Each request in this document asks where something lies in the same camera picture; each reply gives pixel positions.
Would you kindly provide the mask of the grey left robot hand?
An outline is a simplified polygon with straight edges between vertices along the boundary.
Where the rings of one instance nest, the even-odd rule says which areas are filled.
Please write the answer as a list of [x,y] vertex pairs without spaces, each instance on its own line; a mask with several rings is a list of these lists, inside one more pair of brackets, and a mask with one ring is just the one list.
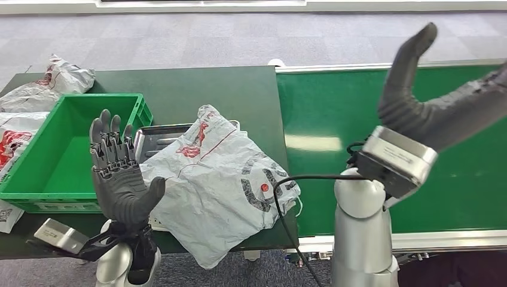
[[132,125],[120,131],[121,118],[104,109],[89,131],[91,178],[102,213],[128,227],[147,223],[163,198],[166,180],[155,177],[147,185],[135,159]]

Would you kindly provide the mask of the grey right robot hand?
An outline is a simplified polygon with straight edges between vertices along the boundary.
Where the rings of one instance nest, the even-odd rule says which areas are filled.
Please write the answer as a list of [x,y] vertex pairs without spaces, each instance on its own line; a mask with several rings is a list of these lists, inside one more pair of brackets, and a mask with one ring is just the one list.
[[437,33],[437,26],[429,22],[400,46],[387,73],[377,115],[390,130],[441,152],[506,117],[506,65],[421,102],[413,95],[416,69]]

